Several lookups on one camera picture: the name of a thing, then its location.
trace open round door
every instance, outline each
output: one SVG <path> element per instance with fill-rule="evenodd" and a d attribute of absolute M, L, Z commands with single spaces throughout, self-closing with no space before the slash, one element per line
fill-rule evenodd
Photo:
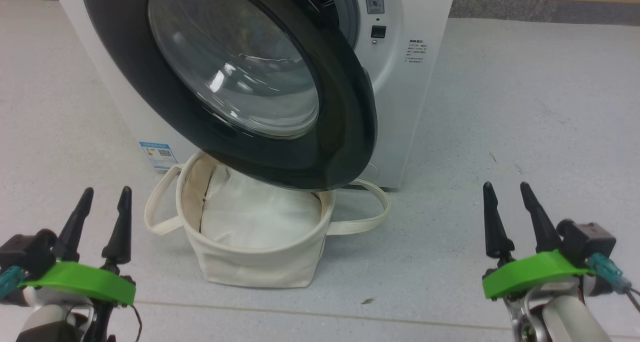
<path fill-rule="evenodd" d="M 106 50 L 174 129 L 281 187 L 336 189 L 368 164 L 371 83 L 317 0 L 84 0 Z"/>

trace white fabric basket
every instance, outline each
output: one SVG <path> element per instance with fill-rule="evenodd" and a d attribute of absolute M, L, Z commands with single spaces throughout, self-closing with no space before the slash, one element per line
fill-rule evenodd
<path fill-rule="evenodd" d="M 389 197 L 370 182 L 355 180 L 382 203 L 384 211 L 370 219 L 330 222 L 336 192 L 315 192 L 321 203 L 320 222 L 306 236 L 286 246 L 267 249 L 231 247 L 214 242 L 200 232 L 204 197 L 210 178 L 220 162 L 195 153 L 185 165 L 174 165 L 151 193 L 144 210 L 144 223 L 151 232 L 164 235 L 183 226 L 196 253 L 204 277 L 215 283 L 241 287 L 307 287 L 322 255 L 326 236 L 352 235 L 372 230 L 386 220 L 391 207 Z M 178 216 L 154 223 L 163 195 L 178 176 L 175 203 Z"/>

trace front-loading washing machine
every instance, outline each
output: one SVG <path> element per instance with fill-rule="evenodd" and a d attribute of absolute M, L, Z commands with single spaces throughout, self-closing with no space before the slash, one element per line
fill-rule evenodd
<path fill-rule="evenodd" d="M 451 1 L 60 0 L 153 167 L 300 190 L 400 186 Z"/>

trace gray baseboard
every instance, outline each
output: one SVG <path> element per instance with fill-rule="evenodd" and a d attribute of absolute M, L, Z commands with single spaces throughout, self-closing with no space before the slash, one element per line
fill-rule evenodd
<path fill-rule="evenodd" d="M 640 26 L 640 4 L 558 0 L 453 0 L 449 16 Z"/>

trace fabric handle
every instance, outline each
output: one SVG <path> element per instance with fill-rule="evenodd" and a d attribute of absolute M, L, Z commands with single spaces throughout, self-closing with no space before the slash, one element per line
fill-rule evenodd
<path fill-rule="evenodd" d="M 182 226 L 182 222 L 179 216 L 175 216 L 166 221 L 162 221 L 158 224 L 154 224 L 154 220 L 156 219 L 156 212 L 158 211 L 158 205 L 162 198 L 165 196 L 167 189 L 171 185 L 171 182 L 174 181 L 174 178 L 180 174 L 184 165 L 173 165 L 162 177 L 162 180 L 158 183 L 158 185 L 151 192 L 151 196 L 149 196 L 149 200 L 146 201 L 146 206 L 144 207 L 144 224 L 146 224 L 146 228 L 149 231 L 155 233 L 156 235 L 166 235 L 167 233 L 175 230 Z"/>
<path fill-rule="evenodd" d="M 389 200 L 389 196 L 387 196 L 380 187 L 372 184 L 371 182 L 360 179 L 354 180 L 351 184 L 360 185 L 368 189 L 368 191 L 370 191 L 373 196 L 380 201 L 384 211 L 382 211 L 378 216 L 370 217 L 369 219 L 331 222 L 329 223 L 329 229 L 326 232 L 327 236 L 354 235 L 355 233 L 373 230 L 387 219 L 387 215 L 391 209 L 391 201 Z"/>

